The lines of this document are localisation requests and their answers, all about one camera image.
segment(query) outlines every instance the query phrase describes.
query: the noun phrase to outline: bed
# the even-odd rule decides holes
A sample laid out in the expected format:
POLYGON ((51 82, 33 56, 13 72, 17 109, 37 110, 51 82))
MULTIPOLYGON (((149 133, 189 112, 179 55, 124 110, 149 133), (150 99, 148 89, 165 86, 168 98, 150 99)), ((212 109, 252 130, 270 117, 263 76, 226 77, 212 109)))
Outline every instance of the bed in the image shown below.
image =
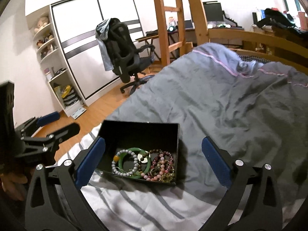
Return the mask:
MULTIPOLYGON (((198 230, 226 191, 201 151, 202 139, 211 136, 233 158, 272 165, 285 225, 308 193, 307 108, 305 74, 279 62, 242 61, 222 45, 202 44, 163 68, 107 117, 179 123, 177 185, 148 187, 95 170, 81 191, 110 230, 198 230)), ((88 148, 99 129, 58 165, 88 148)), ((244 208, 246 197, 242 200, 232 221, 244 208)))

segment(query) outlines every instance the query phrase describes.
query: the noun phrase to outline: box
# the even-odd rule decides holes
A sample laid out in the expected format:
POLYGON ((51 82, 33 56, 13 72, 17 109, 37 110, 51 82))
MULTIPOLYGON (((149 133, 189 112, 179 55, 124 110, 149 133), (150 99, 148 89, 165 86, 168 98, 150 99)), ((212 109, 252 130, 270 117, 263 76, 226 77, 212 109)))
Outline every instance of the box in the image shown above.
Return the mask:
MULTIPOLYGON (((177 179, 177 160, 179 146, 179 124, 178 123, 153 123, 153 122, 122 122, 105 120, 102 123, 99 134, 105 139, 106 150, 99 162, 97 169, 113 176, 136 180, 146 183, 161 185, 175 185, 177 179), (112 172, 111 163, 115 154, 123 149, 137 147, 145 151, 161 149, 170 152, 173 157, 175 168, 175 178, 172 182, 146 181, 145 179, 135 179, 118 176, 112 172)), ((151 161, 158 153, 151 154, 151 161)), ((123 161, 123 169, 128 171, 134 167, 131 155, 126 155, 123 161)))

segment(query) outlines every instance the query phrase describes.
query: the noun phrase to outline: wooden bed frame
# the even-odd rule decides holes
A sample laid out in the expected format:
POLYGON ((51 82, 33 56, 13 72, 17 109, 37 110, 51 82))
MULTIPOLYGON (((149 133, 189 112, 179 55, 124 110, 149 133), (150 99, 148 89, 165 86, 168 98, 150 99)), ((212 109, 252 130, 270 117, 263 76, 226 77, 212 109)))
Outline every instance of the wooden bed frame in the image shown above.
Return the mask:
MULTIPOLYGON (((270 61, 279 61, 286 65, 293 66, 298 71, 301 71, 305 74, 308 74, 308 49, 298 45, 294 42, 288 41, 284 38, 266 35, 256 32, 248 32, 244 30, 236 29, 208 29, 207 20, 204 12, 203 3, 201 0, 188 0, 191 10, 191 15, 194 19, 195 24, 195 33, 197 38, 197 44, 203 44, 210 42, 211 38, 220 38, 220 39, 241 39, 243 41, 253 42, 253 43, 262 43, 271 47, 281 48, 295 54, 298 54, 307 59, 307 64, 302 65, 295 63, 293 61, 286 60, 274 55, 264 54, 260 52, 244 50, 244 49, 231 49, 236 51, 238 54, 257 56, 270 61)), ((154 0, 155 11, 157 17, 158 25, 158 35, 159 43, 161 49, 161 63, 163 66, 170 64, 169 53, 175 49, 180 49, 180 56, 191 51, 192 43, 186 42, 185 40, 185 26, 184 26, 184 13, 183 13, 183 3, 182 0, 176 0, 176 7, 166 7, 164 6, 164 0, 154 0), (175 44, 169 46, 168 36, 166 30, 166 17, 165 12, 172 11, 177 12, 178 17, 178 29, 179 29, 179 41, 175 44)))

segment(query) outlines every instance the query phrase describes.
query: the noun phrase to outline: wooden ladder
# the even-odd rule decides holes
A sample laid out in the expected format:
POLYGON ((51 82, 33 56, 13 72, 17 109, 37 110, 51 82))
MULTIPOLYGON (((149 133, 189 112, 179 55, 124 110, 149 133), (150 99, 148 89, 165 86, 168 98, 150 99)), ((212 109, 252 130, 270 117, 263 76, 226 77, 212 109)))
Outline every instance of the wooden ladder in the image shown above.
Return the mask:
POLYGON ((163 66, 170 64, 170 52, 179 48, 180 56, 182 56, 186 54, 186 48, 189 48, 190 45, 192 48, 192 43, 189 43, 188 47, 186 47, 183 2, 182 0, 175 1, 177 5, 176 7, 167 7, 164 6, 164 0, 154 0, 157 17, 159 44, 161 49, 161 64, 163 66), (167 24, 165 16, 166 11, 177 12, 178 19, 179 41, 170 46, 168 43, 167 24))

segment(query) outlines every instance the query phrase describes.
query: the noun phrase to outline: chair base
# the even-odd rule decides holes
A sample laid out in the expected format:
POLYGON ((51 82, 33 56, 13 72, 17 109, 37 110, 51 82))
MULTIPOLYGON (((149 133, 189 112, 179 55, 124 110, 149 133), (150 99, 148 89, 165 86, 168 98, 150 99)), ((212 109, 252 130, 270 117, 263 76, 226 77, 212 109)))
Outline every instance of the chair base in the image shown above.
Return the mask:
POLYGON ((155 75, 147 75, 143 78, 139 78, 138 75, 135 75, 135 80, 133 82, 127 83, 124 86, 120 87, 121 93, 125 93, 124 89, 132 86, 129 95, 132 95, 136 91, 136 89, 141 85, 147 83, 147 81, 154 77, 155 75))

